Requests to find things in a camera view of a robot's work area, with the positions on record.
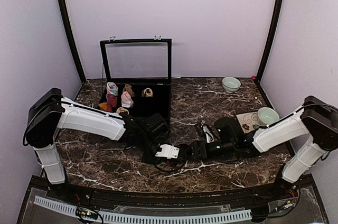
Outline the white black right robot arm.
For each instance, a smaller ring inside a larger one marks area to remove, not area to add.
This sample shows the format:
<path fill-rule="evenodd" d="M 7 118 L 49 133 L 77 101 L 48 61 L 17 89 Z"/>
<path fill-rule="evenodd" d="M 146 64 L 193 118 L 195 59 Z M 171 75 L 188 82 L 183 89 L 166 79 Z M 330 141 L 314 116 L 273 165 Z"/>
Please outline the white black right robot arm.
<path fill-rule="evenodd" d="M 214 123 L 218 138 L 193 142 L 187 151 L 190 160 L 206 160 L 234 153 L 238 158 L 252 158 L 277 145 L 302 135 L 308 140 L 281 170 L 281 179 L 270 187 L 269 194 L 280 200 L 290 191 L 290 184 L 312 167 L 322 156 L 337 149 L 337 108 L 314 96 L 302 106 L 272 123 L 244 133 L 236 119 L 223 117 Z"/>

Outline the striped beige maroon sock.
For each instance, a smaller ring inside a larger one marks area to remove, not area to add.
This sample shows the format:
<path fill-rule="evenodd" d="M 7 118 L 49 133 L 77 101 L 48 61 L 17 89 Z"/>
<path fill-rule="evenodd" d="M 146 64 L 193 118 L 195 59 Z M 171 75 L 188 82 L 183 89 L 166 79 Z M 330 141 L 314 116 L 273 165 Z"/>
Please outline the striped beige maroon sock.
<path fill-rule="evenodd" d="M 142 97 L 153 97 L 153 91 L 151 88 L 146 88 L 142 91 Z"/>

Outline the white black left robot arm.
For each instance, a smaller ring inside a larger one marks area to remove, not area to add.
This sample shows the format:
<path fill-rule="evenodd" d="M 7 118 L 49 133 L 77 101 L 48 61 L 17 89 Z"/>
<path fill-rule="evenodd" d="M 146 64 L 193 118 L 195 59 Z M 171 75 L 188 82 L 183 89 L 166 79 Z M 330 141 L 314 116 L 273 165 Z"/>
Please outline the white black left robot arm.
<path fill-rule="evenodd" d="M 59 88 L 52 88 L 30 108 L 23 145 L 34 149 L 48 181 L 54 185 L 54 193 L 63 201 L 74 197 L 74 188 L 66 183 L 67 175 L 55 145 L 62 129 L 139 146 L 143 149 L 142 161 L 153 166 L 166 161 L 184 166 L 187 159 L 183 148 L 165 142 L 170 128 L 160 114 L 138 118 L 100 111 L 64 97 Z"/>

